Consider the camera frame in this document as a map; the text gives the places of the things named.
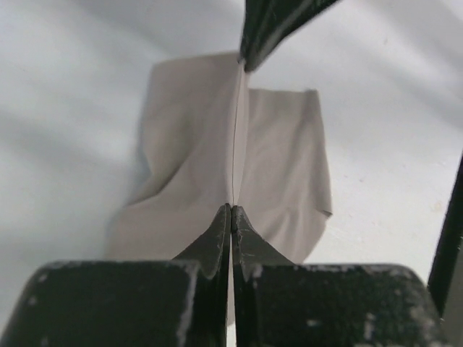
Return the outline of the grey underwear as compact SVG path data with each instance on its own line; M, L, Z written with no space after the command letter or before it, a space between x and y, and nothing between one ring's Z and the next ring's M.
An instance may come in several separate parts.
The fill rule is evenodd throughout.
M229 204L301 263L331 217L318 92L251 88L235 52L155 65L141 145L150 174L116 216L111 260L172 258Z

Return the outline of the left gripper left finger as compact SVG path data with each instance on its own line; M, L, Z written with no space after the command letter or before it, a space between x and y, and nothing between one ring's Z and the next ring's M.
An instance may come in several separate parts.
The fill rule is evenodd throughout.
M231 208L171 260L50 262L31 276L3 346L225 346Z

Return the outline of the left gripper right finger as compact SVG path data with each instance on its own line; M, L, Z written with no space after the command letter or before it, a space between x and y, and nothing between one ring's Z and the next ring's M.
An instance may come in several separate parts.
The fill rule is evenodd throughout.
M231 211L238 346L447 346L421 280L401 265L297 265Z

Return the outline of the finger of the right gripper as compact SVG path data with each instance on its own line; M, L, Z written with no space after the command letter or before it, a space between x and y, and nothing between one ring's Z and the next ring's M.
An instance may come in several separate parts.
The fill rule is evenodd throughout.
M245 70L254 72L289 35L337 0L247 0Z
M288 36L289 1L245 1L239 61L264 60Z

